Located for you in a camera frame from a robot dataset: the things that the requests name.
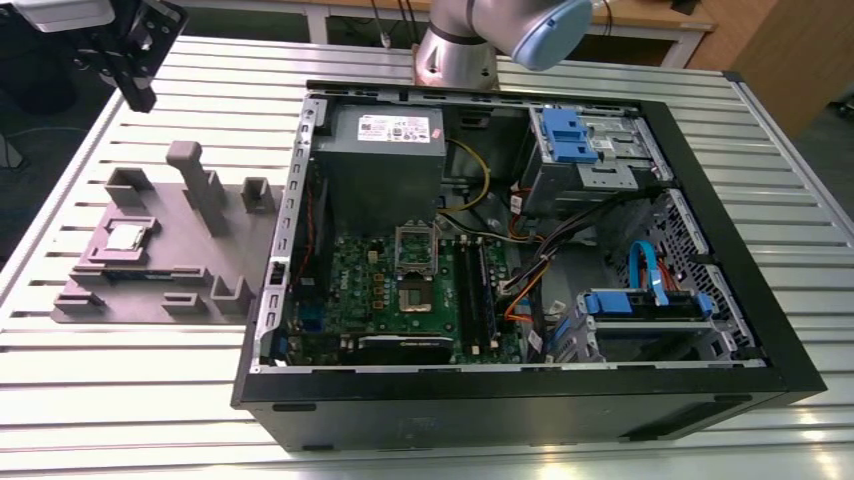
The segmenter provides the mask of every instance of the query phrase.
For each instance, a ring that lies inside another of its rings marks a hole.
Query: aluminum table
[[[407,51],[181,38],[151,114],[113,96],[0,275],[0,475],[133,478],[764,478],[854,471],[854,228],[748,89],[719,73],[500,61],[504,90],[668,103],[830,390],[684,439],[631,445],[285,453],[229,407],[243,328],[60,325],[53,297],[115,167],[177,181],[172,140],[223,183],[281,185],[309,78],[408,83]]]

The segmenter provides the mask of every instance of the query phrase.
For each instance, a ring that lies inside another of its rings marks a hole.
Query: blue plastic latch
[[[596,292],[584,296],[587,312],[596,313],[631,313],[631,303],[624,292]]]
[[[587,313],[591,315],[595,315],[602,311],[602,306],[599,305],[599,297],[596,297],[595,293],[584,295],[584,305],[587,306]]]
[[[699,305],[699,309],[703,312],[703,317],[710,317],[715,311],[715,302],[708,295],[703,292],[696,294],[696,304]]]
[[[598,292],[602,313],[631,313],[631,303],[624,292]]]
[[[558,163],[596,163],[599,154],[587,143],[587,127],[572,110],[543,109],[543,131]]]

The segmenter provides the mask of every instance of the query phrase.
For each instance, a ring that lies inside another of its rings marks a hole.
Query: yellow wire
[[[473,207],[477,204],[477,202],[480,202],[480,200],[483,200],[483,197],[485,197],[485,194],[489,192],[489,167],[485,164],[485,160],[483,160],[483,157],[477,154],[477,152],[475,152],[472,150],[472,148],[468,145],[465,145],[463,142],[460,142],[459,140],[448,138],[448,142],[456,144],[463,150],[465,150],[465,152],[468,152],[468,155],[471,155],[473,157],[473,159],[477,161],[477,164],[480,165],[480,168],[483,169],[483,190],[480,191],[480,195],[477,195],[477,197],[471,202],[468,202],[465,205],[459,205],[456,207],[448,207],[448,208],[440,208],[439,212],[441,212],[441,213],[461,212],[463,210],[469,209],[471,207]]]

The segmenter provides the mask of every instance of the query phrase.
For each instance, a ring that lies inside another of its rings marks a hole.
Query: sticker
[[[519,195],[510,197],[510,211],[522,215],[522,197]]]
[[[363,142],[429,143],[429,119],[363,115],[357,138]]]
[[[600,150],[614,150],[614,144],[610,140],[596,140],[595,138],[590,140],[590,145],[592,148],[598,148]]]
[[[536,350],[536,353],[543,350],[543,339],[534,330],[531,330],[531,333],[528,334],[528,343],[534,347],[534,350]]]

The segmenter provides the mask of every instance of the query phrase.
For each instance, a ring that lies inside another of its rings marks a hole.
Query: power supply label
[[[364,142],[429,143],[429,119],[363,115],[357,138]]]

